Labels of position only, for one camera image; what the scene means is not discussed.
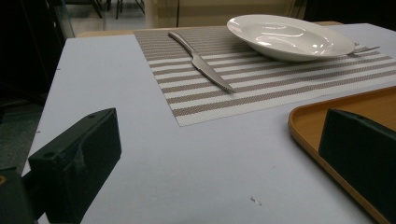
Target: table surface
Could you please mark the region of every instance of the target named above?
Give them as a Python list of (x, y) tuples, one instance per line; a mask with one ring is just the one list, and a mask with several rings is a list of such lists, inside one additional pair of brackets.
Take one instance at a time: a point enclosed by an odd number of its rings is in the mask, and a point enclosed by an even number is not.
[[(331, 29), (396, 57), (395, 32)], [(84, 116), (116, 107), (121, 159), (82, 223), (372, 223), (293, 141), (287, 123), (299, 105), (395, 84), (179, 127), (134, 35), (74, 38), (30, 154)]]

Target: placemat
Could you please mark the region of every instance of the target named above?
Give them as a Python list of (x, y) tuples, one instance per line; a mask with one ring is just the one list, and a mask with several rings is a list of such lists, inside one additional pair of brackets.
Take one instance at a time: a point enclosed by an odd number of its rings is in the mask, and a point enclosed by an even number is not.
[(225, 26), (177, 32), (236, 90), (228, 94), (206, 79), (168, 31), (136, 32), (180, 126), (396, 80), (396, 60), (377, 51), (282, 63), (260, 55)]

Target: knife blade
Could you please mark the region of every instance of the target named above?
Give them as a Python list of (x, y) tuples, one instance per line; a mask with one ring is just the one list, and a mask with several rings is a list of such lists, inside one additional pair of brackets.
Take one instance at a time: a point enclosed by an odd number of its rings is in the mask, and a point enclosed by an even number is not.
[(192, 57), (192, 64), (210, 81), (223, 88), (228, 92), (235, 92), (231, 87), (210, 65), (195, 51), (195, 49), (178, 33), (169, 32), (170, 37), (175, 39)]

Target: black object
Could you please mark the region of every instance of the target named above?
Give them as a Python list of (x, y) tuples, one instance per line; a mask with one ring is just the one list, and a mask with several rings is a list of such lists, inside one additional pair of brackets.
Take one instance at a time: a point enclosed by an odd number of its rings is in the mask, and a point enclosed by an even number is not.
[(305, 21), (371, 23), (396, 31), (394, 0), (307, 0)]
[(34, 223), (44, 212), (51, 223), (79, 223), (120, 154), (116, 109), (81, 119), (29, 158), (22, 180), (0, 171), (0, 223)]
[(330, 109), (319, 155), (390, 223), (396, 223), (396, 132)]

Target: floor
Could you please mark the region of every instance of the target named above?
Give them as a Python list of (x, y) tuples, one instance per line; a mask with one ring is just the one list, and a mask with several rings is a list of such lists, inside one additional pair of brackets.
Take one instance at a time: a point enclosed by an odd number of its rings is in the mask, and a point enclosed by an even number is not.
[[(100, 19), (92, 6), (66, 6), (75, 36), (103, 30), (144, 29), (145, 17), (135, 0), (123, 0), (116, 20), (117, 0)], [(21, 173), (35, 137), (43, 107), (18, 98), (0, 97), (0, 169), (14, 167)]]

